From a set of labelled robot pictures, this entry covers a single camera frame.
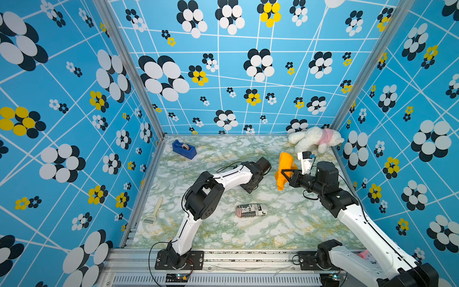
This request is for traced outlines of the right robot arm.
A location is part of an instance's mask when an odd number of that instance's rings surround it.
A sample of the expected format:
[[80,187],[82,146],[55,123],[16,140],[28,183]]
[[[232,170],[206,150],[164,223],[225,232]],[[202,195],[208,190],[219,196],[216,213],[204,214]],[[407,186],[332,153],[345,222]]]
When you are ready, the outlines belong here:
[[375,264],[349,251],[341,242],[328,240],[317,248],[317,264],[323,269],[337,267],[367,287],[437,287],[439,275],[429,263],[418,261],[400,248],[364,212],[358,199],[339,186],[338,169],[320,161],[316,174],[282,170],[289,185],[318,196],[322,206],[343,223],[364,244]]

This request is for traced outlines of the newspaper print eyeglass case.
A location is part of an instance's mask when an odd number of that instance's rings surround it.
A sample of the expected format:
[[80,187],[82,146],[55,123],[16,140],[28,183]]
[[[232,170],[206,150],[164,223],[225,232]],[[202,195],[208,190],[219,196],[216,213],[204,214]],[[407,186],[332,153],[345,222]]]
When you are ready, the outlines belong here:
[[268,208],[260,203],[240,204],[235,208],[235,214],[239,218],[265,216],[267,211]]

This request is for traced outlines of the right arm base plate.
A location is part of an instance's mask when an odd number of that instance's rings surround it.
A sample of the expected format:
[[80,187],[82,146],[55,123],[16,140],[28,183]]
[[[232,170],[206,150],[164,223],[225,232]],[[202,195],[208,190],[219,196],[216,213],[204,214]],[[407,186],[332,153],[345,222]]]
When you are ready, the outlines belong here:
[[316,251],[300,251],[297,253],[302,271],[339,271],[340,268],[331,265],[330,267],[320,267]]

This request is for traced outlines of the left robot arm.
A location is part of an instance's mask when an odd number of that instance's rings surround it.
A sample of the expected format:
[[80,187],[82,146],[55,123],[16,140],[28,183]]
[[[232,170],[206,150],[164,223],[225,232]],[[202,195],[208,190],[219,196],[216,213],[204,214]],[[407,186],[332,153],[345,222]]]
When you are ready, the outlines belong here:
[[167,258],[173,267],[182,267],[189,259],[192,241],[202,221],[211,216],[223,193],[240,186],[247,193],[256,189],[271,164],[261,157],[258,161],[243,161],[231,170],[220,173],[204,171],[186,191],[183,198],[185,216],[176,236],[167,244]]

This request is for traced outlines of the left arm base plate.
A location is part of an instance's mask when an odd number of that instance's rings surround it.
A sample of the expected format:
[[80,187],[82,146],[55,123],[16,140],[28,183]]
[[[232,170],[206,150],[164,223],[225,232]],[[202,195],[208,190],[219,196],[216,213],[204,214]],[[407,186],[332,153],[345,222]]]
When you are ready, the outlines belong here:
[[178,256],[174,251],[161,250],[155,261],[156,270],[202,270],[204,263],[203,251],[189,251]]

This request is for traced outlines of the orange microfiber cloth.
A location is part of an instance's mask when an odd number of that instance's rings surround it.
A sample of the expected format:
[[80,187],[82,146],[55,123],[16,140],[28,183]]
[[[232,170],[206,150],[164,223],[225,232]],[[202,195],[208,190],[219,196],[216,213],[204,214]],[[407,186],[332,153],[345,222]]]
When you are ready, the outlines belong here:
[[281,153],[279,158],[279,168],[275,173],[276,186],[278,191],[283,191],[288,178],[293,174],[292,170],[298,166],[294,163],[294,158],[291,154]]

